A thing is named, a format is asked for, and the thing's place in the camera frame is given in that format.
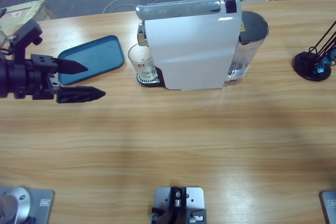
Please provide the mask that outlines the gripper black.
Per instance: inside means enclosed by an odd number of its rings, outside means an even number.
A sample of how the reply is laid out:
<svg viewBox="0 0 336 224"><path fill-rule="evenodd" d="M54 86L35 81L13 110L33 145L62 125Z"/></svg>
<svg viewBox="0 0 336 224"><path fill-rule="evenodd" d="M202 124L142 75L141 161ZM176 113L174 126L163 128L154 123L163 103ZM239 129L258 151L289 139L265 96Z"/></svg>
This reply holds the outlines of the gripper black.
<svg viewBox="0 0 336 224"><path fill-rule="evenodd" d="M98 100L106 94L95 87L58 88L56 73L77 74L88 70L87 67L73 60L31 54L30 59L25 61L25 68L25 95L31 96L33 100L53 100L57 94L57 103L85 103Z"/></svg>

